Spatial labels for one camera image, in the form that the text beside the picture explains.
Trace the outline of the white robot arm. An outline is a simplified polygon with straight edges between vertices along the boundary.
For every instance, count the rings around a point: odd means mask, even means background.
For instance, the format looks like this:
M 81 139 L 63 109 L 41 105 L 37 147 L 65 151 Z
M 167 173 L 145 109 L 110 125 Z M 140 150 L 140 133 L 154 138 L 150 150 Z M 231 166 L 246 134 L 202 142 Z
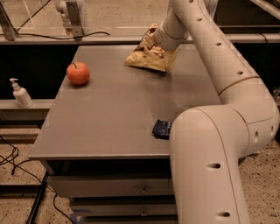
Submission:
M 173 122 L 170 160 L 179 224 L 250 224 L 239 158 L 277 133 L 275 100 L 251 65 L 209 15 L 214 0 L 170 0 L 155 32 L 165 50 L 192 41 L 220 104 L 190 108 Z

